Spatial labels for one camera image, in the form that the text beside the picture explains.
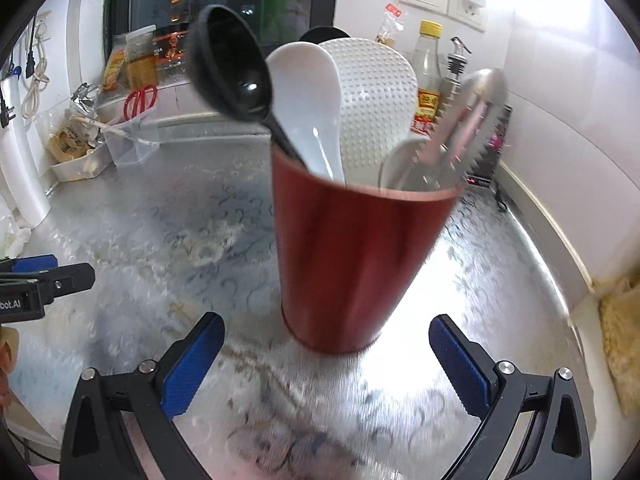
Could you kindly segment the person's left hand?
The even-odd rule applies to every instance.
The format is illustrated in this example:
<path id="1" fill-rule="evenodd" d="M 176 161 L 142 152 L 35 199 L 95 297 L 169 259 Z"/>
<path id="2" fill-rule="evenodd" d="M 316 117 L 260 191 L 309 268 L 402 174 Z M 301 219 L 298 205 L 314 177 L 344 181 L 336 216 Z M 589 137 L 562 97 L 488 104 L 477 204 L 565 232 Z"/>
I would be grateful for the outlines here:
<path id="1" fill-rule="evenodd" d="M 9 374 L 14 371 L 20 334 L 14 328 L 1 327 L 0 333 L 0 403 L 1 408 L 6 408 L 12 402 L 9 387 Z"/>

